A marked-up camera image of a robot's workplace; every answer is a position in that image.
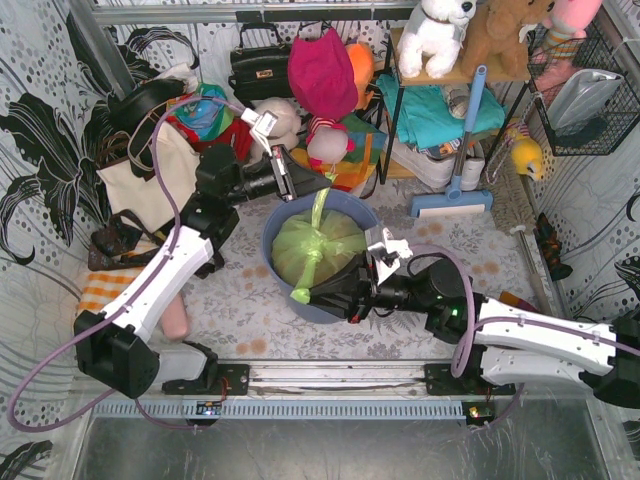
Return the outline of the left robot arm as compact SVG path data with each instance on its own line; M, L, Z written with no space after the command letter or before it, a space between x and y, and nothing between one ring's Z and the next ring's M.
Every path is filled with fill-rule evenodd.
M188 347L172 359L152 351L148 342L186 281L204 265L223 266L219 250L239 222L237 205L271 194L289 202L332 184L299 165L282 145L268 148L248 168L232 147L215 144L201 154L195 177L179 221L144 270L100 312L84 310L73 324L79 370L130 399L156 382L214 385L216 360L210 351Z

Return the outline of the green plastic trash bag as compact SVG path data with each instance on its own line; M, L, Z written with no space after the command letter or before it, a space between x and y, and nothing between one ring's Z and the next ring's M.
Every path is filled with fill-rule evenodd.
M290 297L301 304L311 300L311 288L344 268L366 249L364 231L348 215L328 209L333 188L314 196L311 207L288 217L271 244L278 276L293 287Z

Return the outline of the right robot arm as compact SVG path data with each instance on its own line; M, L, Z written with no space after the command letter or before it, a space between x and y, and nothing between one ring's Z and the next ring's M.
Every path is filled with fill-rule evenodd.
M509 384L572 384L600 401L639 406L639 319L571 321L519 309L465 288L441 258L420 271L378 275L379 263L354 257L310 290L310 303L358 323L373 310L425 315L425 328L456 347L453 377L465 391Z

